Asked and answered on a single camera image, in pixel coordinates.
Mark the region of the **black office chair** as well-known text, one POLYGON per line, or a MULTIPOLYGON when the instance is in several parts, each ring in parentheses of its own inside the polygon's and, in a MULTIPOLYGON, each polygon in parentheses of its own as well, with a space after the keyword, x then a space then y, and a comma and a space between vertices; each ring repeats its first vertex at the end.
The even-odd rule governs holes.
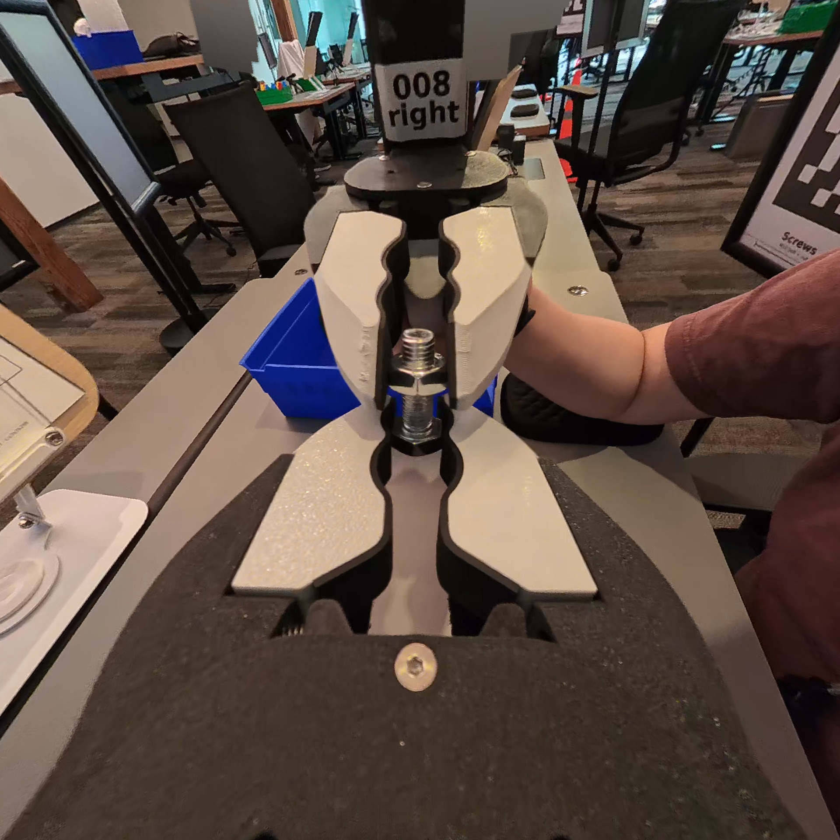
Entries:
POLYGON ((709 64, 732 25, 741 2, 668 2, 646 54, 626 84, 608 125, 582 132, 585 101, 593 88, 566 86, 573 102, 573 131, 557 139, 555 149, 570 164, 583 198, 590 183, 591 201, 581 212, 585 231, 595 232, 614 256, 607 262, 619 270, 623 252, 608 228, 633 230, 631 245, 641 245, 645 227, 602 212, 602 187, 622 186, 662 172, 675 163, 682 147, 690 105, 709 64))
POLYGON ((306 241, 314 192, 252 86, 164 106, 255 253, 261 277, 274 277, 306 241))
POLYGON ((209 174, 200 161, 184 161, 159 172, 157 176, 162 188, 161 202, 175 205, 178 201, 185 201, 192 211, 193 221, 181 232, 175 234, 175 241, 181 243, 182 251, 185 252, 199 236, 204 236, 207 240, 215 238, 222 242, 226 247, 227 255, 236 256, 236 248, 224 236, 222 229, 236 228, 238 223, 207 219, 200 212, 207 205, 201 191, 212 184, 209 174))

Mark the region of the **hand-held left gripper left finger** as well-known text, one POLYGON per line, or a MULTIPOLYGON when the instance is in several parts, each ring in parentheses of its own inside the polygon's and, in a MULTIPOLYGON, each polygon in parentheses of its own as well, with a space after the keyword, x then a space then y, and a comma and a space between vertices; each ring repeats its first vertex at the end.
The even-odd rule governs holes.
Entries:
POLYGON ((379 413, 346 413, 304 441, 239 565, 237 595, 280 596, 307 612, 338 602, 367 634, 392 576, 392 448, 379 413))

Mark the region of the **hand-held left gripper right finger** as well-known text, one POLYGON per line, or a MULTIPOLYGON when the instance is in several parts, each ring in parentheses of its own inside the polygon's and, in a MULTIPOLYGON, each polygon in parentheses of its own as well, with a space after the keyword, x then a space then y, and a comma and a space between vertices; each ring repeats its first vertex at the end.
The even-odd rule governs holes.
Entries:
POLYGON ((445 413, 437 578, 451 632, 477 635, 498 605, 530 624, 543 603, 591 602, 596 582, 532 449, 478 410, 445 413))

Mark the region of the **black framed panel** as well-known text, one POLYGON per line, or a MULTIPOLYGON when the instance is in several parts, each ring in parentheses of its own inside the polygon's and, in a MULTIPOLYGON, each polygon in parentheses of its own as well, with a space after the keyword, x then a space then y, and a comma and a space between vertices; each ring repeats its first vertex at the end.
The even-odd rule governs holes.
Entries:
POLYGON ((1 221, 1 291, 36 272, 39 263, 1 221))

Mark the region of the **blue storage box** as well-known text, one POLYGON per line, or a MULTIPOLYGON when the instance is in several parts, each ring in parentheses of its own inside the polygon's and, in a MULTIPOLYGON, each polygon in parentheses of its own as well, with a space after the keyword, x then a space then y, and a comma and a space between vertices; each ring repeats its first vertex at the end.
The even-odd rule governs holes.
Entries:
POLYGON ((90 70, 126 67, 144 62, 142 50, 131 29, 73 35, 78 54, 90 70))

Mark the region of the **wooden top desk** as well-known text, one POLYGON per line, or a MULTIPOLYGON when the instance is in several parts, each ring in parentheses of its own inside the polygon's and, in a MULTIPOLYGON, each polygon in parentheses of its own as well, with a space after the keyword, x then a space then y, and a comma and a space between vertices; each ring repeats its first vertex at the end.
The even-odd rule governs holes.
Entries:
POLYGON ((132 104, 169 102, 206 89, 212 74, 201 56, 152 59, 124 66, 93 70, 102 88, 108 82, 132 104))

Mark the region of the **grey trash can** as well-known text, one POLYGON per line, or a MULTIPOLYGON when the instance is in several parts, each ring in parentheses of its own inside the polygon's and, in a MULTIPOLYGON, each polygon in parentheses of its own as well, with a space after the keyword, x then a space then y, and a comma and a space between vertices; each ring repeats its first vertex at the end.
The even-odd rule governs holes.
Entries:
POLYGON ((730 161, 760 161, 778 132, 795 92, 767 91, 747 98, 723 149, 730 161))

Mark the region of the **framed marker sign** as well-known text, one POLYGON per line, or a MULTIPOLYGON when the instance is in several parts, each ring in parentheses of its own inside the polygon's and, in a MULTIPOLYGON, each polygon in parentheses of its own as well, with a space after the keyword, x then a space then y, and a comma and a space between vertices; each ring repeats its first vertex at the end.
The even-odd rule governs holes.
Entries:
POLYGON ((839 246, 839 10, 721 244, 773 277, 839 246))

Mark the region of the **steel hex bolt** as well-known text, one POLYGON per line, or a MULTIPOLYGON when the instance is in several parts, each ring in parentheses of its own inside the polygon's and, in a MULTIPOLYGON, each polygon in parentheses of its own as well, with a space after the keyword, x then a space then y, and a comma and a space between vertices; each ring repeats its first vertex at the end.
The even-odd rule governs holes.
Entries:
MULTIPOLYGON (((402 333, 400 352, 393 356, 392 366, 402 364, 410 369, 427 369, 445 365, 445 358, 436 351, 433 331, 408 328, 402 333)), ((441 448, 442 421, 434 414, 438 396, 401 395, 402 414, 392 425, 392 446, 412 457, 430 455, 441 448)))

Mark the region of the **framed board on black stand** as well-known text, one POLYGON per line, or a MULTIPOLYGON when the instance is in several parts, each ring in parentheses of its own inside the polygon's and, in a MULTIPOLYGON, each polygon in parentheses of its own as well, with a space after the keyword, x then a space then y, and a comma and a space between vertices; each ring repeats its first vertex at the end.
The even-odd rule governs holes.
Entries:
POLYGON ((160 336, 176 355, 217 308, 193 293, 233 293, 233 283, 201 284, 155 207, 161 184, 47 2, 1 2, 1 54, 20 90, 108 211, 178 312, 160 336))

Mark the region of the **steel hex nut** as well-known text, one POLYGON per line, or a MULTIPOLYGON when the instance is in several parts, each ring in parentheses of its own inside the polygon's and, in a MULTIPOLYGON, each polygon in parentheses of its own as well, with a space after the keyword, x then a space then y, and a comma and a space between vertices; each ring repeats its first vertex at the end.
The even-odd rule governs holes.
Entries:
POLYGON ((388 386, 403 396, 435 396, 447 391, 448 375, 445 365, 414 370, 398 364, 389 372, 388 386))

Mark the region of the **white instruction sheet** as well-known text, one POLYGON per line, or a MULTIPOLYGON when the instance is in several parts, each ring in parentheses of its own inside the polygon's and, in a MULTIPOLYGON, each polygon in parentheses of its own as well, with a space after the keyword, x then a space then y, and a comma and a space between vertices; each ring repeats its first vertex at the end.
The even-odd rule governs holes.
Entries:
POLYGON ((65 442, 58 418, 79 403, 83 389, 1 339, 2 498, 31 477, 65 442))

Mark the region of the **blue plastic bin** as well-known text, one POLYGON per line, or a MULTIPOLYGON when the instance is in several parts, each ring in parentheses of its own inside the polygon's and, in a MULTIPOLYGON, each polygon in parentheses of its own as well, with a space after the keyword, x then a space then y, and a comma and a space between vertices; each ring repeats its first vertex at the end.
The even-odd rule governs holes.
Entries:
POLYGON ((360 406, 334 359, 308 278, 241 360, 285 417, 334 420, 360 406))

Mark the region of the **orange traffic cone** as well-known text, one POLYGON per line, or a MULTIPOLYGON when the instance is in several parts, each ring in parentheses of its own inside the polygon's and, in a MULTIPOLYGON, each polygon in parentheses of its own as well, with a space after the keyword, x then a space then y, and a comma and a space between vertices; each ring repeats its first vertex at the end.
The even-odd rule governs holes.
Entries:
MULTIPOLYGON (((576 62, 576 67, 574 69, 574 75, 572 78, 572 83, 574 85, 580 85, 582 82, 583 71, 581 69, 581 62, 578 60, 576 62)), ((560 124, 560 130, 558 132, 558 140, 569 140, 572 136, 573 130, 573 110, 574 104, 572 100, 568 97, 564 100, 563 103, 563 119, 560 124)), ((575 183, 576 178, 572 173, 571 165, 567 160, 560 159, 561 166, 563 168, 563 173, 566 177, 567 182, 575 183)))

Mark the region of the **white stand base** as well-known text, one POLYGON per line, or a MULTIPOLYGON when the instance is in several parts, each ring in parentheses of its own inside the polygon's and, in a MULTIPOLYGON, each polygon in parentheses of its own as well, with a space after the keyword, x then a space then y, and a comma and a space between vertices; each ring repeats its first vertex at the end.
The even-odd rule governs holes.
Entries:
POLYGON ((144 525, 141 500, 78 490, 14 498, 1 534, 1 712, 5 712, 144 525))

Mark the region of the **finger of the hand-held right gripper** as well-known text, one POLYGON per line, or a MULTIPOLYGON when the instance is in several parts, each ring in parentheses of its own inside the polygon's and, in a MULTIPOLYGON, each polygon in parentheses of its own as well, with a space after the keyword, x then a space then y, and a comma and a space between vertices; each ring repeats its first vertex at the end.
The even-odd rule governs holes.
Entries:
POLYGON ((507 206, 447 217, 438 236, 449 404, 461 411, 480 398, 507 356, 531 267, 507 206))
POLYGON ((377 212, 341 213, 314 281, 325 333, 341 375, 360 403, 382 412, 399 323, 396 281, 408 268, 406 226, 377 212))

